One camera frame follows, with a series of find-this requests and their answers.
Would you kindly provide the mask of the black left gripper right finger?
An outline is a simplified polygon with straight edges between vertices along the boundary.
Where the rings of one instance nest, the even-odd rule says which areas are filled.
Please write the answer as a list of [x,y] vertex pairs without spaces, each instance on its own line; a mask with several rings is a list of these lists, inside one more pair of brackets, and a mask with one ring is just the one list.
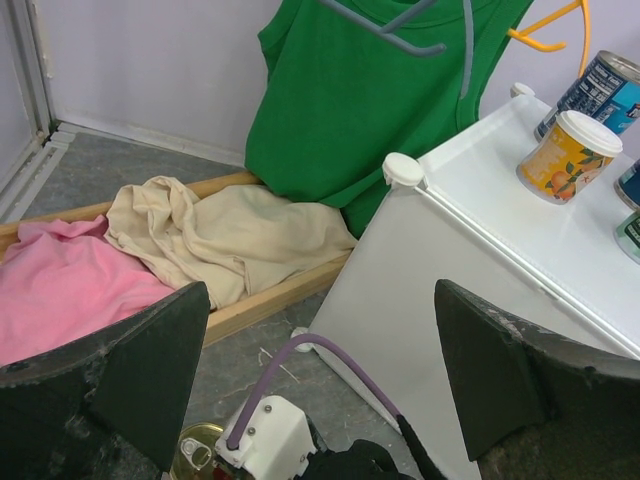
[[639,362],[522,319],[450,280],[436,322],[464,444],[484,479],[636,479]]

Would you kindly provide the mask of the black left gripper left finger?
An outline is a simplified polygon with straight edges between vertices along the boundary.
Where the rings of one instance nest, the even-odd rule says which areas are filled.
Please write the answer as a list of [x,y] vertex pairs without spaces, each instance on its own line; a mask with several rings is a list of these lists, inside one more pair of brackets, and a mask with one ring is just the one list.
[[196,282],[1,369],[4,479],[159,479],[170,470],[210,302]]

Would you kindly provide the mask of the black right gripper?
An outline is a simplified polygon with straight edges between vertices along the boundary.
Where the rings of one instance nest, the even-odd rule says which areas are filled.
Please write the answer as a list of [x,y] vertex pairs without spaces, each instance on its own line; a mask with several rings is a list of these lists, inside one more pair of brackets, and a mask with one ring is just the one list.
[[[396,420],[422,478],[446,479],[406,418],[400,414]],[[307,418],[307,424],[318,452],[307,456],[309,464],[300,479],[412,479],[398,470],[391,454],[381,445],[358,439],[346,451],[333,451],[310,418]]]

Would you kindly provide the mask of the gold sardine tin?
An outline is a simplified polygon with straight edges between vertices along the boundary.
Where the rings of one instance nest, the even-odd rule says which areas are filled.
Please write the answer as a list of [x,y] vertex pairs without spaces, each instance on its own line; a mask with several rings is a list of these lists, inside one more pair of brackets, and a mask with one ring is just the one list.
[[172,479],[213,479],[215,444],[223,433],[219,425],[200,422],[179,436],[169,475]]

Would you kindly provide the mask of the green labelled can white lid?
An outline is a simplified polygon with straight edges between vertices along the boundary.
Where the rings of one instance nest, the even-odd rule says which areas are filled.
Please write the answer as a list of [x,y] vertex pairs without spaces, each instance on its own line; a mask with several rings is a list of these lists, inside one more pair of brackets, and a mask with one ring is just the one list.
[[636,210],[614,232],[620,249],[634,262],[640,263],[640,213]]

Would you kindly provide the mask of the blue labelled open-top can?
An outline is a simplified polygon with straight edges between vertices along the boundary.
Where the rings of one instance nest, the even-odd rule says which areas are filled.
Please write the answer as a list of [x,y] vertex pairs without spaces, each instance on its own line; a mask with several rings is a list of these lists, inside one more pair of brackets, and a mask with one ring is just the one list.
[[614,183],[621,201],[632,210],[640,208],[640,160],[636,160]]

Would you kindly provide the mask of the yellow labelled can white lid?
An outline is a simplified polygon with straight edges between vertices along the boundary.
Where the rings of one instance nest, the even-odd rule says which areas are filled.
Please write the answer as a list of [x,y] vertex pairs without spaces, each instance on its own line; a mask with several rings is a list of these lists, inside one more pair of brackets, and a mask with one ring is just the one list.
[[575,110],[556,116],[539,145],[518,165],[521,183],[540,198],[566,204],[623,151],[618,135]]

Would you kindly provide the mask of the blue chicken noodle soup can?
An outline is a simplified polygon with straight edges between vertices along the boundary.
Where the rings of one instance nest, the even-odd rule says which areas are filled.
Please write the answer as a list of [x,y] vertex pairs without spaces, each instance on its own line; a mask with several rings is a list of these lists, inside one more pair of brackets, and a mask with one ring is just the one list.
[[613,133],[624,133],[639,118],[639,66],[601,50],[537,125],[541,140],[560,112],[575,110],[602,123]]

